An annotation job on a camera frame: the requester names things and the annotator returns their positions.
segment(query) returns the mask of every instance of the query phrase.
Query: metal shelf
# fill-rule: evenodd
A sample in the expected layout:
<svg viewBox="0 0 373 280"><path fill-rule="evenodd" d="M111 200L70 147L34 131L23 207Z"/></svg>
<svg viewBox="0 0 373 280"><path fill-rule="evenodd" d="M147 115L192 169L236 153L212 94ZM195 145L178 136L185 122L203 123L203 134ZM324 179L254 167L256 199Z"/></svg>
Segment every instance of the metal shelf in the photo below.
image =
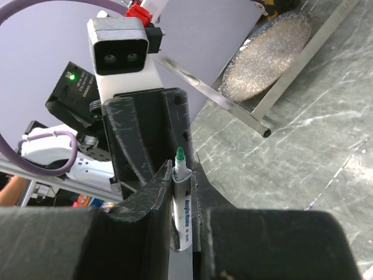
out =
<svg viewBox="0 0 373 280"><path fill-rule="evenodd" d="M327 39L335 32L342 21L345 20L347 15L354 9L358 2L359 0L343 0L339 4L326 22L315 33L312 39L310 39L291 67L289 67L281 78L277 80L277 82L272 86L267 94L265 94L263 99L252 111L242 108L239 104L226 99L219 92L212 89L198 77L187 71L182 66L178 65L171 58L166 57L164 54L159 53L155 55L155 59L162 64L162 66L166 67L169 71L186 81L188 84L207 96L210 100L214 101L220 107L224 108L233 116L241 120L247 126L260 133L263 137L268 137L271 134L271 131L268 127L261 123L264 116L267 115L272 106L295 80L307 63L309 63L312 57L325 44Z"/></svg>

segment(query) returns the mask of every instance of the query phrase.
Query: green marker cap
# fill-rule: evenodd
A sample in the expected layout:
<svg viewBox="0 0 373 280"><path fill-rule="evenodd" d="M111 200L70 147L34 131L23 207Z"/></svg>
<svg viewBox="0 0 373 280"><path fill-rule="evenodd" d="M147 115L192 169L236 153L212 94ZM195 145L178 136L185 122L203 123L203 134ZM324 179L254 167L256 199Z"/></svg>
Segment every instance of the green marker cap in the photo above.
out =
<svg viewBox="0 0 373 280"><path fill-rule="evenodd" d="M185 160L184 149L182 147L177 148L176 160L178 160L179 162Z"/></svg>

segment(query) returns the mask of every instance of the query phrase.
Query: wire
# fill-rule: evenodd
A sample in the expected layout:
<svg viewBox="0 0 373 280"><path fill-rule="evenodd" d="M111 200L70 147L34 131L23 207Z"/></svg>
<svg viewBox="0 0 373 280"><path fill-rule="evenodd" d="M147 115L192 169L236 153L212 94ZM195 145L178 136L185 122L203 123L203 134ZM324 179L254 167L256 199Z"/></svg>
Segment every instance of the wire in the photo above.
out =
<svg viewBox="0 0 373 280"><path fill-rule="evenodd" d="M45 2L52 2L52 1L59 1L59 0L12 0L9 3L4 4L0 7L0 26L11 16L15 15L16 13L29 8L31 6L45 3ZM91 4L95 6L100 6L104 9L109 9L114 12L118 12L122 15L126 13L128 10L126 6L123 6L121 4L115 3L113 1L109 0L64 0L69 2L80 2L80 3L86 3ZM68 160L65 166L59 169L45 169L42 167L38 167L28 161L26 161L24 158L22 158L20 155L18 155L7 143L7 141L4 139L4 137L0 134L0 152L12 163L14 163L19 168L29 172L33 173L39 176L51 176L56 177L60 176L66 173L68 169L71 168L71 166L74 164L76 159L76 153L78 152L78 143L73 134L71 134L68 131L56 131L54 134L41 134L38 136L33 136L29 138L29 141L32 141L33 139L41 139L45 137L50 136L58 136L58 135L67 135L71 138L71 144L72 144L72 156Z"/></svg>

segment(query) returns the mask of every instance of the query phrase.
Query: metal bar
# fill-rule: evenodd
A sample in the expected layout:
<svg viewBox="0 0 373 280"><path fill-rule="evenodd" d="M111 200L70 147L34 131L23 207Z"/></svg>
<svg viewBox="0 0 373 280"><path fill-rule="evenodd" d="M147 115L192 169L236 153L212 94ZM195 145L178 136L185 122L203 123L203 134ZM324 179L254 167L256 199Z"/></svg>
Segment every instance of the metal bar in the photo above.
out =
<svg viewBox="0 0 373 280"><path fill-rule="evenodd" d="M21 207L27 206L31 196L34 193L35 186L36 186L36 181L29 181L29 183L27 184L26 193L24 194L24 196L22 198L22 201L21 201L21 204L20 204Z"/></svg>
<svg viewBox="0 0 373 280"><path fill-rule="evenodd" d="M226 99L219 92L217 92L209 85L201 81L199 78L190 73L184 67L177 64L168 56L162 53L158 53L154 55L154 59L162 66L167 68L170 72L177 75L182 80L186 81L186 83L191 85L193 88L203 93L209 99L218 104L220 107L227 110L233 116L242 121L244 124L254 129L256 132L260 133L261 135L266 135L266 133L268 133L268 128L266 128L259 121L253 118L249 112L242 109L239 105L231 102L229 99Z"/></svg>
<svg viewBox="0 0 373 280"><path fill-rule="evenodd" d="M16 206L21 206L21 203L22 203L23 197L26 195L27 190L29 189L29 185L30 185L30 184L31 184L31 180L28 180L28 181L27 181L27 187L22 191L22 194L21 194L21 196L19 197Z"/></svg>
<svg viewBox="0 0 373 280"><path fill-rule="evenodd" d="M309 63L311 58L325 44L327 39L334 33L334 31L338 28L342 21L344 21L344 19L358 4L358 2L359 0L343 0L343 2L337 7L337 9L305 46L291 67L289 67L289 69L281 76L281 78L273 85L262 101L257 105L254 111L251 113L251 116L257 120L263 119L275 102L290 86L290 84L299 75L307 63Z"/></svg>
<svg viewBox="0 0 373 280"><path fill-rule="evenodd" d="M62 180L57 177L39 177L34 174L28 173L21 168L15 166L13 163L10 163L6 160L0 159L0 172L18 175L20 177L37 181L39 183L43 183L49 186L55 186L59 188L63 188L64 190L72 191L78 194L85 194L89 195L94 198L98 198L100 200L119 203L123 201L122 197L107 190L98 188L95 185L87 184L84 182L77 182L70 179Z"/></svg>

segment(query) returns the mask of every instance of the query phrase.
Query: marker pen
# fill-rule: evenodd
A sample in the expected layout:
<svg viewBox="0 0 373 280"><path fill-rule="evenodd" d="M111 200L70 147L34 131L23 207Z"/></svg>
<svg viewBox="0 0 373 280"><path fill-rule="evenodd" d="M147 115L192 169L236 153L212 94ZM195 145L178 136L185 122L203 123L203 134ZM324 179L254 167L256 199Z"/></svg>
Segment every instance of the marker pen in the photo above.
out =
<svg viewBox="0 0 373 280"><path fill-rule="evenodd" d="M183 148L178 148L173 167L173 205L175 226L179 233L180 249L192 244L192 171L187 168Z"/></svg>

